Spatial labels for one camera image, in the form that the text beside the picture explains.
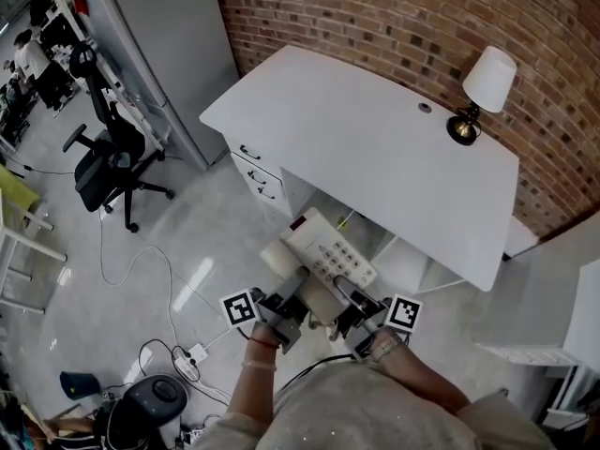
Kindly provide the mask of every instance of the bracelet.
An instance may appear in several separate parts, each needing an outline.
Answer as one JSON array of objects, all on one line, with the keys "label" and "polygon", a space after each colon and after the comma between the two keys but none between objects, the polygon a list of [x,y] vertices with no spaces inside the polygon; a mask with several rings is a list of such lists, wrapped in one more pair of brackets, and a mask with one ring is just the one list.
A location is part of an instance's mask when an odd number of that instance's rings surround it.
[{"label": "bracelet", "polygon": [[373,360],[375,363],[379,363],[387,354],[391,353],[396,347],[403,344],[404,342],[402,341],[402,338],[398,336],[398,334],[392,334],[371,352],[371,360]]},{"label": "bracelet", "polygon": [[274,373],[278,369],[275,365],[265,364],[264,362],[257,362],[256,360],[244,360],[242,362],[242,367],[260,368],[262,370],[270,370]]},{"label": "bracelet", "polygon": [[255,341],[256,343],[260,343],[261,345],[263,345],[264,347],[268,347],[270,349],[275,349],[277,350],[279,348],[278,345],[273,345],[273,343],[267,343],[266,341],[262,341],[262,340],[257,340],[256,338],[250,337],[248,340],[252,340]]}]

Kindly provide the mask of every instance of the black office chair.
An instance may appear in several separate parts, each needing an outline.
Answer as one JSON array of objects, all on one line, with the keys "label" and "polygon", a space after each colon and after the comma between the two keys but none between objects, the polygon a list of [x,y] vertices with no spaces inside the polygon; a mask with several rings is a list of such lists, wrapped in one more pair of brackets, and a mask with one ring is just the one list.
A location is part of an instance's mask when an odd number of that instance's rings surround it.
[{"label": "black office chair", "polygon": [[96,66],[96,54],[89,45],[81,43],[73,50],[69,68],[74,77],[82,77],[87,81],[97,118],[106,125],[106,129],[94,141],[83,136],[86,125],[81,125],[63,146],[63,152],[75,142],[90,149],[75,169],[75,189],[82,196],[88,211],[95,212],[104,206],[109,214],[113,210],[110,203],[125,193],[125,227],[135,233],[140,227],[131,223],[133,190],[161,192],[169,200],[175,196],[172,190],[140,180],[155,160],[165,159],[164,152],[157,150],[146,160],[140,161],[145,151],[145,138],[119,115],[114,102],[107,105],[102,88],[107,88],[108,84]]}]

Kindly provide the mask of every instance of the drawer handle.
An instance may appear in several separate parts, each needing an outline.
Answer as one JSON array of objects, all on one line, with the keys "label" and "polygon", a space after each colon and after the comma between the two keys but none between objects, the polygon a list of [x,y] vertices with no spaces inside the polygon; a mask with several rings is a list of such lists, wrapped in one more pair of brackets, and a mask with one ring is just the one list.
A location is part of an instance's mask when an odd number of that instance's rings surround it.
[{"label": "drawer handle", "polygon": [[270,197],[270,196],[269,196],[269,195],[267,195],[266,193],[263,193],[263,190],[264,190],[264,188],[263,188],[263,187],[259,187],[259,193],[260,193],[261,195],[263,195],[263,196],[264,196],[264,197],[266,197],[267,199],[271,199],[271,200],[274,200],[274,199],[275,199],[275,197]]},{"label": "drawer handle", "polygon": [[253,171],[253,170],[251,170],[250,172],[248,172],[248,173],[247,173],[247,176],[249,176],[249,177],[250,177],[252,180],[254,180],[255,182],[258,182],[258,183],[259,183],[259,184],[261,184],[261,185],[266,185],[266,182],[261,182],[260,180],[257,180],[257,179],[254,177],[254,171]]},{"label": "drawer handle", "polygon": [[250,158],[254,158],[255,160],[260,160],[260,159],[261,159],[261,157],[260,157],[260,156],[254,157],[253,155],[249,154],[249,153],[248,153],[248,150],[246,149],[246,146],[245,146],[245,145],[240,145],[240,150],[241,150],[243,153],[245,153],[246,155],[248,155]]}]

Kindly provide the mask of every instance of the red brick wall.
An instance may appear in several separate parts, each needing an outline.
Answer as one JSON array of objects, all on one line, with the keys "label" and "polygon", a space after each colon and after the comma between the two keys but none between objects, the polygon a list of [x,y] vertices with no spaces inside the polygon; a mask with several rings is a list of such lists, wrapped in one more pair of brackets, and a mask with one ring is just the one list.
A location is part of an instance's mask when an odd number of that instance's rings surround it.
[{"label": "red brick wall", "polygon": [[449,109],[481,51],[504,49],[516,84],[481,122],[520,158],[515,215],[543,236],[600,203],[600,0],[219,1],[242,73],[291,43]]}]

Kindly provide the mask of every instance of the table lamp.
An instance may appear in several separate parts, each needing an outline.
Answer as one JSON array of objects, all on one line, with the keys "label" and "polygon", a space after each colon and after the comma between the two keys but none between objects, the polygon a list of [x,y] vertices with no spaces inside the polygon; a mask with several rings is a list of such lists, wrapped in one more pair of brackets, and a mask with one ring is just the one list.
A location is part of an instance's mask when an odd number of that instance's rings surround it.
[{"label": "table lamp", "polygon": [[471,99],[471,106],[458,109],[458,116],[449,118],[446,129],[452,139],[462,145],[472,145],[481,133],[477,122],[479,109],[501,112],[517,73],[517,64],[502,50],[487,47],[462,83]]}]

